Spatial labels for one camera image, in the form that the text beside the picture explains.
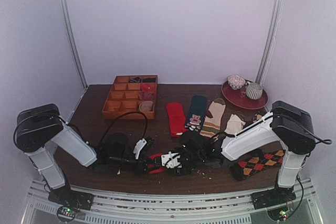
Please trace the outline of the red sock with beige toe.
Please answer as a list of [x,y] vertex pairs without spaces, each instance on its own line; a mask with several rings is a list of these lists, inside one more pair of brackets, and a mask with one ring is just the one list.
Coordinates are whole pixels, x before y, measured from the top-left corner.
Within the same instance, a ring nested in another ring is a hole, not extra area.
[[161,162],[162,154],[154,154],[149,157],[150,163],[148,163],[149,174],[159,174],[165,172],[166,168],[162,166]]

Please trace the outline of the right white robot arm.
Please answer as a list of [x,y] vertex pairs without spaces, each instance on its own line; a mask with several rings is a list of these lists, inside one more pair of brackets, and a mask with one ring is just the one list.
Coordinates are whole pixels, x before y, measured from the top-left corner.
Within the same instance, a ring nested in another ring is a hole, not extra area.
[[[266,166],[280,165],[276,187],[269,192],[272,203],[279,204],[289,196],[307,156],[316,146],[311,116],[295,106],[277,101],[272,110],[238,133],[225,131],[205,139],[193,124],[178,133],[182,148],[160,157],[160,164],[182,175],[198,164],[211,168],[228,165],[236,180],[242,181]],[[260,154],[247,161],[238,159],[273,142],[283,142],[286,149],[274,154]]]

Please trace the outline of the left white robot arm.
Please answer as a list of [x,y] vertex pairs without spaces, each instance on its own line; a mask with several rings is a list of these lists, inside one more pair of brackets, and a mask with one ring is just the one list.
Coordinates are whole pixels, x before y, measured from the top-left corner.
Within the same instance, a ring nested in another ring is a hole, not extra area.
[[99,144],[93,146],[84,141],[76,126],[60,116],[58,107],[53,103],[20,112],[13,133],[14,145],[29,157],[64,205],[75,201],[75,192],[67,187],[65,173],[45,145],[53,142],[79,164],[96,173],[107,173],[124,165],[142,173],[149,164],[153,164],[144,153],[154,140],[143,135],[134,147],[129,146],[128,140],[123,133],[109,135],[104,132]]

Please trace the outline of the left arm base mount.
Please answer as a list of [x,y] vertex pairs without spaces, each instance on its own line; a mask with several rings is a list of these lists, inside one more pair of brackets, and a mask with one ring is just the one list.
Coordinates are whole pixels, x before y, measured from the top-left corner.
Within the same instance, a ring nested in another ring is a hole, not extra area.
[[80,191],[70,191],[70,194],[57,195],[49,192],[48,200],[60,206],[56,210],[56,217],[63,223],[69,223],[83,216],[83,210],[90,210],[94,195]]

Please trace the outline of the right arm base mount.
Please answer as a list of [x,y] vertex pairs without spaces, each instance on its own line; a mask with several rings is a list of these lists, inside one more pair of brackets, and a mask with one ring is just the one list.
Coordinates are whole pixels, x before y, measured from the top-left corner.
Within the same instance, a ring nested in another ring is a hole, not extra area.
[[276,186],[270,190],[264,190],[251,194],[254,209],[267,209],[268,217],[273,221],[285,221],[290,214],[289,203],[296,199],[296,194],[291,188]]

